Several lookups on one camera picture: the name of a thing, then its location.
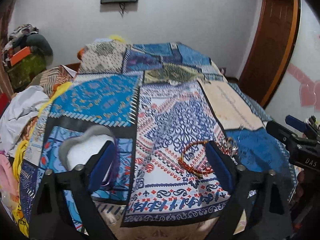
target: pink wall decal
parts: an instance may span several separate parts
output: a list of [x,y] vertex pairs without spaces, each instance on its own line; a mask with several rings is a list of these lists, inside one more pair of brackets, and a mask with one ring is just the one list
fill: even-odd
[[301,83],[299,89],[301,106],[314,106],[315,112],[320,112],[320,80],[313,82],[292,63],[289,64],[287,71]]

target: blue patterned fabric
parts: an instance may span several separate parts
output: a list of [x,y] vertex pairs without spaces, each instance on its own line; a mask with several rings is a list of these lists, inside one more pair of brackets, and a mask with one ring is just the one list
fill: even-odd
[[204,77],[208,80],[223,81],[223,76],[219,74],[204,74]]
[[[58,150],[63,141],[68,138],[80,136],[83,133],[68,130],[59,126],[54,126],[52,132],[44,144],[43,152],[40,157],[39,168],[36,175],[36,183],[32,188],[36,191],[39,188],[41,179],[46,169],[53,169],[55,173],[65,172],[66,169],[61,164],[59,159]],[[120,167],[115,185],[112,190],[105,190],[103,186],[95,191],[92,196],[96,196],[102,199],[112,199],[116,201],[126,201],[129,193],[129,180],[130,180],[130,166],[132,156],[132,139],[117,139],[117,149],[120,157]],[[71,214],[71,217],[76,224],[81,224],[79,213],[76,209],[75,202],[73,200],[71,191],[64,191],[67,205]]]
[[161,62],[182,65],[182,56],[178,50],[177,45],[172,43],[171,46],[174,47],[174,49],[172,49],[172,55],[161,56]]
[[227,136],[238,140],[238,156],[241,163],[250,171],[275,170],[281,176],[285,189],[291,197],[297,184],[293,165],[289,163],[290,154],[283,144],[269,135],[264,128],[256,131],[243,129],[226,130]]
[[[135,179],[124,225],[218,215],[230,196],[215,174],[199,179],[177,163],[187,144],[204,139],[222,141],[224,134],[197,82],[140,88]],[[192,147],[185,160],[203,169],[204,147]]]
[[162,68],[158,58],[148,54],[140,53],[128,49],[124,57],[123,69],[124,73],[139,70],[151,70]]
[[113,75],[81,83],[54,101],[49,117],[65,115],[106,126],[130,126],[139,82],[138,76]]
[[170,43],[134,44],[132,45],[132,47],[155,56],[171,56],[172,55]]
[[178,44],[178,49],[182,55],[182,63],[187,66],[211,65],[209,57],[191,49],[183,44]]
[[20,204],[23,215],[30,222],[32,202],[36,196],[35,187],[37,181],[37,170],[27,162],[23,162],[20,173]]
[[235,83],[229,83],[229,85],[238,93],[239,96],[247,103],[247,105],[250,107],[251,111],[261,119],[261,121],[272,121],[272,118],[270,115],[266,113],[266,111],[251,97],[247,96],[245,93],[243,93],[237,84]]

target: bed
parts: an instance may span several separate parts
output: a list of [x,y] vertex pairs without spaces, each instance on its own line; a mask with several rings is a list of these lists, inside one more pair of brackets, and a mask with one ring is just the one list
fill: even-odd
[[[59,146],[93,123],[108,126],[116,136],[120,168],[115,185],[101,186],[92,200],[119,240],[204,239],[213,227],[230,195],[214,173],[200,179],[178,164],[192,142],[232,137],[241,163],[252,171],[275,170],[283,176],[288,200],[292,197],[296,173],[284,145],[266,133],[271,117],[228,83],[209,57],[181,43],[111,40],[87,44],[81,59],[75,78],[66,73],[58,78],[60,67],[52,84],[43,82],[54,100],[22,134],[30,134],[24,138],[28,146],[19,182],[18,224],[25,235],[44,171],[66,171]],[[34,84],[41,85],[39,80]],[[55,96],[60,84],[65,92]],[[207,167],[205,147],[191,147],[185,161]],[[255,194],[249,195],[252,201]],[[65,197],[76,229],[84,232],[71,192]],[[245,214],[235,233],[244,230]]]

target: screw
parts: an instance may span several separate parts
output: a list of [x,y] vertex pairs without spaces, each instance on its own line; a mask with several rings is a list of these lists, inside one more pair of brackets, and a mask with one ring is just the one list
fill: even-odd
[[47,169],[47,170],[44,172],[45,175],[51,175],[52,173],[53,173],[53,170],[51,170],[51,169]]
[[84,169],[84,165],[83,164],[78,164],[76,167],[75,167],[75,170],[76,171],[81,171]]
[[238,171],[245,171],[245,166],[242,164],[237,165]]
[[269,170],[269,174],[270,174],[271,176],[274,176],[274,175],[276,174],[276,172],[275,172],[274,170]]

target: wooden door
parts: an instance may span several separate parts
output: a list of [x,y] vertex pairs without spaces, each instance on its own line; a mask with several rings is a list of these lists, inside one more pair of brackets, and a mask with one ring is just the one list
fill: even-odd
[[289,63],[297,26],[298,0],[263,0],[257,33],[239,80],[261,106],[270,101]]

